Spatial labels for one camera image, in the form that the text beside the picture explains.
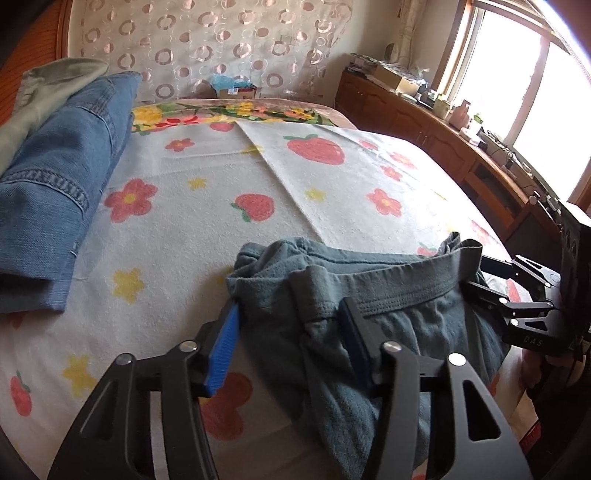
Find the window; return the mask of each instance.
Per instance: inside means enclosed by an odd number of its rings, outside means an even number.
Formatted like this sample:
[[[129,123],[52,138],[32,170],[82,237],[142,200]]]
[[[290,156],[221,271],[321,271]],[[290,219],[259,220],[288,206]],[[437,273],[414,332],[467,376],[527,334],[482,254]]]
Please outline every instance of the window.
[[[456,105],[470,102],[470,113],[566,200],[591,157],[588,77],[541,28],[475,12],[449,98]]]

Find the blue gripper pad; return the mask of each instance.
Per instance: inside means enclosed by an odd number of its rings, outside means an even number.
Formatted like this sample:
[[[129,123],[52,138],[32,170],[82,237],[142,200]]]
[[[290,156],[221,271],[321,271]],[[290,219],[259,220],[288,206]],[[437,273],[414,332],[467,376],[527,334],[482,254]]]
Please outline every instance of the blue gripper pad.
[[[217,334],[217,339],[209,354],[209,374],[204,383],[209,397],[213,397],[216,394],[217,389],[223,385],[226,379],[230,360],[232,359],[232,354],[238,341],[239,319],[238,304],[232,302],[225,317],[220,316],[216,321],[223,322],[223,325]]]

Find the strawberry print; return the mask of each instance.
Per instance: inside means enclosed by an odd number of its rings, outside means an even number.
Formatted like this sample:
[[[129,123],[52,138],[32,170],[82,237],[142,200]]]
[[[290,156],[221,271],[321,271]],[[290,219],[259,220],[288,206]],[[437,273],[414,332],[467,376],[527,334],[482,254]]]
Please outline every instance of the strawberry print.
[[[231,205],[232,208],[242,211],[242,219],[248,223],[267,220],[275,212],[273,199],[260,193],[240,195]]]
[[[492,379],[491,384],[488,386],[488,391],[494,397],[496,395],[496,386],[499,384],[499,380],[501,379],[501,374],[497,373],[495,378]]]
[[[437,253],[436,248],[429,248],[426,245],[423,245],[421,242],[418,243],[419,247],[417,248],[417,255],[423,255],[425,257],[432,257]]]
[[[166,145],[166,150],[174,150],[175,152],[182,152],[187,147],[194,146],[194,142],[190,138],[183,138],[182,140],[172,140]]]
[[[112,208],[111,221],[122,223],[130,215],[145,215],[152,209],[148,199],[157,191],[156,185],[144,183],[141,179],[130,180],[121,192],[113,192],[105,200],[105,206]]]
[[[238,407],[252,396],[252,383],[246,375],[230,372],[223,387],[212,398],[200,398],[205,431],[216,440],[235,440],[244,430]]]
[[[359,140],[359,145],[361,145],[364,148],[367,148],[368,150],[378,149],[377,145],[374,145],[373,143],[368,142],[367,140]]]
[[[229,132],[235,125],[234,122],[213,122],[209,124],[209,128],[216,132]]]
[[[400,181],[400,179],[402,178],[402,174],[395,168],[387,167],[385,165],[382,165],[380,168],[384,172],[384,175],[390,177],[393,180]]]
[[[402,165],[405,165],[408,168],[416,168],[414,166],[414,163],[410,161],[410,159],[400,153],[394,152],[390,154],[390,158],[394,161],[397,161],[398,163],[401,163]]]
[[[33,408],[31,389],[23,383],[21,373],[18,370],[17,376],[10,379],[10,395],[18,414],[21,417],[28,417]]]
[[[515,285],[515,282],[513,280],[507,280],[507,296],[509,297],[510,301],[516,303],[521,302],[521,295],[519,295],[517,285]]]
[[[476,235],[476,238],[482,245],[486,245],[488,241],[491,239],[490,234],[486,230],[484,230],[480,225],[478,225],[474,220],[471,220],[471,222],[472,231],[474,232],[474,235]]]
[[[7,319],[12,325],[12,328],[18,330],[21,327],[21,323],[25,318],[25,315],[29,312],[12,312],[7,314]]]
[[[366,197],[371,200],[376,210],[382,215],[402,215],[402,205],[396,199],[390,198],[382,189],[375,189],[373,193],[368,193]]]
[[[302,137],[283,137],[287,148],[306,160],[327,165],[341,165],[345,161],[343,150],[331,140],[320,138],[316,134]]]

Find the wall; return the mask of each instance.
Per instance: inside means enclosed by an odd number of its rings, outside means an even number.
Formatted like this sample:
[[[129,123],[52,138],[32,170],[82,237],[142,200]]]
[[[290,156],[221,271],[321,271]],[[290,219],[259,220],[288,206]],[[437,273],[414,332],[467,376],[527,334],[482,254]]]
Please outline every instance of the wall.
[[[349,63],[349,53],[384,58],[386,45],[396,38],[400,3],[400,0],[353,0],[353,16],[330,53],[324,77],[326,94],[322,103],[333,104],[340,74]]]
[[[458,0],[427,0],[423,19],[415,31],[411,66],[429,69],[424,74],[428,82],[433,80],[441,62],[452,30],[457,3]]]

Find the wooden bed frame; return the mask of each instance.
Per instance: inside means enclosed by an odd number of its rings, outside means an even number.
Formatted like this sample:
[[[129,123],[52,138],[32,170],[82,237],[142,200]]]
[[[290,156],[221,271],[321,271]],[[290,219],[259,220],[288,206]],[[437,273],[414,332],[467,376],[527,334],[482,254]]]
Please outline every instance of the wooden bed frame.
[[[20,39],[0,69],[0,125],[12,114],[22,74],[68,55],[73,0],[54,0]]]

